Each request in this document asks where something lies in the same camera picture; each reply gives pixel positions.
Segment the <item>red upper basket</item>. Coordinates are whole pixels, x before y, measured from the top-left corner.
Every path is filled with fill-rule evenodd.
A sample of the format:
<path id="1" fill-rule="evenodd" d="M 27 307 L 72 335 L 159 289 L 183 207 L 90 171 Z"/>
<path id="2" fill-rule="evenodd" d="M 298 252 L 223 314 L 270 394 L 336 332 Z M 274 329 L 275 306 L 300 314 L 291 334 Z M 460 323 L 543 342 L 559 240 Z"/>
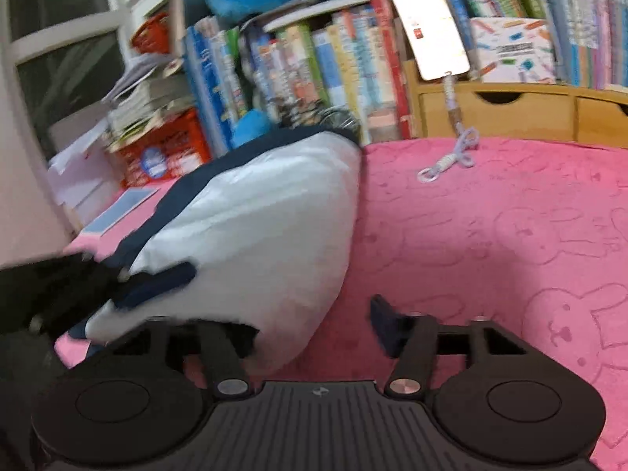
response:
<path id="1" fill-rule="evenodd" d="M 168 14 L 158 13 L 147 19 L 131 38 L 131 46 L 139 53 L 170 52 Z"/>

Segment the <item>red plastic crate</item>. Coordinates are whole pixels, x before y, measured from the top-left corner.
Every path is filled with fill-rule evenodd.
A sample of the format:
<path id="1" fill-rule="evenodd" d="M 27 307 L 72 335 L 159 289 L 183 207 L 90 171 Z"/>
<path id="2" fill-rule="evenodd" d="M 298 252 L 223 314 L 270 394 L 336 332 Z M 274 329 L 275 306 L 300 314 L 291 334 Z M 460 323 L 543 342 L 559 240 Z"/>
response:
<path id="1" fill-rule="evenodd" d="M 161 126 L 134 132 L 112 145 L 124 187 L 179 179 L 212 161 L 197 111 L 168 117 Z"/>

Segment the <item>blue notebook on table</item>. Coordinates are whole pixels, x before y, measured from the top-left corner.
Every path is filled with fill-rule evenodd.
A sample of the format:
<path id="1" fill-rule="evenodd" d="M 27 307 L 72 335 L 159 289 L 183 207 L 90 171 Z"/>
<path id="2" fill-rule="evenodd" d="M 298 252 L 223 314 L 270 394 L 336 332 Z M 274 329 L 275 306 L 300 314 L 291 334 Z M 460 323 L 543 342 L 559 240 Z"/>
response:
<path id="1" fill-rule="evenodd" d="M 159 189 L 153 187 L 132 187 L 125 190 L 115 202 L 90 222 L 81 234 L 102 235 L 108 232 L 120 220 L 129 215 L 135 208 L 154 196 Z"/>

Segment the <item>miniature bicycle model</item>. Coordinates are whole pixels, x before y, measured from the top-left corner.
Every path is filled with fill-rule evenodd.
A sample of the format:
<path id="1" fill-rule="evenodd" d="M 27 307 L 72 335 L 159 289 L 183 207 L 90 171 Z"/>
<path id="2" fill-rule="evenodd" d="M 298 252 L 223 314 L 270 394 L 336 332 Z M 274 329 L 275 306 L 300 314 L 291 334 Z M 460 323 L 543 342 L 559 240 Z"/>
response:
<path id="1" fill-rule="evenodd" d="M 285 103 L 280 106 L 279 123 L 285 128 L 317 126 L 325 131 L 347 134 L 356 145 L 361 145 L 362 124 L 348 108 L 325 105 L 323 101 Z"/>

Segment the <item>white loose paper sheet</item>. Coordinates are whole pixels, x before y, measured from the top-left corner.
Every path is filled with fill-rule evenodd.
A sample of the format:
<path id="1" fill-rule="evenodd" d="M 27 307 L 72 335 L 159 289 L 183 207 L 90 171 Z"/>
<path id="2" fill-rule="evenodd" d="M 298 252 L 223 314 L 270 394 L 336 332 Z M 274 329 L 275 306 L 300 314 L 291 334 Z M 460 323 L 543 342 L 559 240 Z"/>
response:
<path id="1" fill-rule="evenodd" d="M 47 180 L 54 202 L 77 231 L 89 225 L 116 198 L 121 173 L 105 147 L 106 119 L 50 159 Z"/>

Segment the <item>left row of books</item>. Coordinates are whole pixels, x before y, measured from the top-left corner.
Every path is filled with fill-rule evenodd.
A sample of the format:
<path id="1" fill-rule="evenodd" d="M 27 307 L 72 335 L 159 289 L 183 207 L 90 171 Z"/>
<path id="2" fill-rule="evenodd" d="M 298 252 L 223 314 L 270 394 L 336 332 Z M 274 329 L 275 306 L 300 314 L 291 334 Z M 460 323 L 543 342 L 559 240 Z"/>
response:
<path id="1" fill-rule="evenodd" d="M 214 157 L 238 146 L 236 127 L 248 106 L 218 20 L 205 17 L 188 27 L 183 40 L 185 70 L 206 141 Z"/>

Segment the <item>stack of papers and books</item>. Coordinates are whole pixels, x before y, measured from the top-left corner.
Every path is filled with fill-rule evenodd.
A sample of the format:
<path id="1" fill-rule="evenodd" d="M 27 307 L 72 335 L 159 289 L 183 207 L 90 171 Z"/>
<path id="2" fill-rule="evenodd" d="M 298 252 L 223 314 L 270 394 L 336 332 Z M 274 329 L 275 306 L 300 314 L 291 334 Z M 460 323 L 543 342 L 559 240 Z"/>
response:
<path id="1" fill-rule="evenodd" d="M 134 57 L 101 102 L 108 111 L 104 141 L 110 152 L 132 144 L 195 105 L 182 58 L 164 53 Z"/>

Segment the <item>row of colourful books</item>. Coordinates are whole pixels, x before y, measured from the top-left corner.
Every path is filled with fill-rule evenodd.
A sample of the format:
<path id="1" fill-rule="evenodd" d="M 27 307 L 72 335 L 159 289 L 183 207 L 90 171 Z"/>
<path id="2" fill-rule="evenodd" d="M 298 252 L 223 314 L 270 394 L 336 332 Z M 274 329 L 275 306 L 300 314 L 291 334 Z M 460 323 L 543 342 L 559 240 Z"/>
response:
<path id="1" fill-rule="evenodd" d="M 627 144 L 627 0 L 295 0 L 242 41 L 288 126 Z"/>

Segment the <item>white patterned box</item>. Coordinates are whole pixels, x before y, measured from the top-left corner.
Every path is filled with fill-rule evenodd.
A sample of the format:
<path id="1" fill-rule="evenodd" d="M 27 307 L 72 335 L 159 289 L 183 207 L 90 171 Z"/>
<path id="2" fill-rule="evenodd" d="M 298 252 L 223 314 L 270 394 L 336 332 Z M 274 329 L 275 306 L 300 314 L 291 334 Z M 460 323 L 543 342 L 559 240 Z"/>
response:
<path id="1" fill-rule="evenodd" d="M 556 82 L 552 37 L 544 19 L 475 17 L 471 36 L 482 82 Z"/>

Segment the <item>wooden drawer organizer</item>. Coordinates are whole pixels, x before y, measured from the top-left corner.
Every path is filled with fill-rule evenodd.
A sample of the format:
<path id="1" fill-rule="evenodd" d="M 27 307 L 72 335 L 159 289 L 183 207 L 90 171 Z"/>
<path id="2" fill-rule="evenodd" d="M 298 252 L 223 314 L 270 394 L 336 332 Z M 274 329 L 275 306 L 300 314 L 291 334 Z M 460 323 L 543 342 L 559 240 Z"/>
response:
<path id="1" fill-rule="evenodd" d="M 453 137 L 443 87 L 403 64 L 416 138 Z M 483 137 L 627 147 L 627 93 L 560 84 L 456 82 L 465 126 Z"/>

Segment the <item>white and navy jacket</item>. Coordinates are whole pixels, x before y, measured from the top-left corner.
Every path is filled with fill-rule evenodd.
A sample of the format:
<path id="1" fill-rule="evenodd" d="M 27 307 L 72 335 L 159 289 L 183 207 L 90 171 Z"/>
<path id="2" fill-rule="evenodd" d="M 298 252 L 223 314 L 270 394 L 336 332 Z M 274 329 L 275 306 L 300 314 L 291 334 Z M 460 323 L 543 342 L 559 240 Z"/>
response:
<path id="1" fill-rule="evenodd" d="M 106 301 L 71 336 L 104 345 L 155 317 L 234 322 L 257 330 L 246 370 L 279 370 L 305 349 L 342 289 L 361 162 L 350 131 L 301 126 L 180 177 L 98 258 L 134 274 L 187 261 L 194 279 L 142 302 Z"/>

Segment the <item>pink patterned table cloth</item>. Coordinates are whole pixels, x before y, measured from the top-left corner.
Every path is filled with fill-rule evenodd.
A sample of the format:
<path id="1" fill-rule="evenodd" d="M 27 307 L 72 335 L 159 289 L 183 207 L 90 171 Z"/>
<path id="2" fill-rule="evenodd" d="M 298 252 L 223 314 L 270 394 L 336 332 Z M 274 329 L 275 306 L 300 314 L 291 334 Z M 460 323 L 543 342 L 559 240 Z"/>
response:
<path id="1" fill-rule="evenodd" d="M 279 370 L 245 367 L 257 330 L 149 319 L 72 368 L 32 421 L 54 470 L 622 470 L 627 465 L 623 150 L 483 141 L 425 182 L 447 139 L 362 151 L 340 294 Z M 429 390 L 383 391 L 396 361 L 380 294 L 438 319 Z M 150 330 L 224 326 L 248 398 L 154 398 Z"/>

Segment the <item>smartphone with lit screen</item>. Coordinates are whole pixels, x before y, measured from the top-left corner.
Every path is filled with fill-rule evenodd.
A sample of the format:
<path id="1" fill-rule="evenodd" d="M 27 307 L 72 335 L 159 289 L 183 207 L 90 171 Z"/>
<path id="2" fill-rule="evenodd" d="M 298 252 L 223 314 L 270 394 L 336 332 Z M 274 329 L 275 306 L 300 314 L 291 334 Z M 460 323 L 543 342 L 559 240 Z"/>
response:
<path id="1" fill-rule="evenodd" d="M 446 0 L 392 0 L 424 81 L 471 70 Z"/>

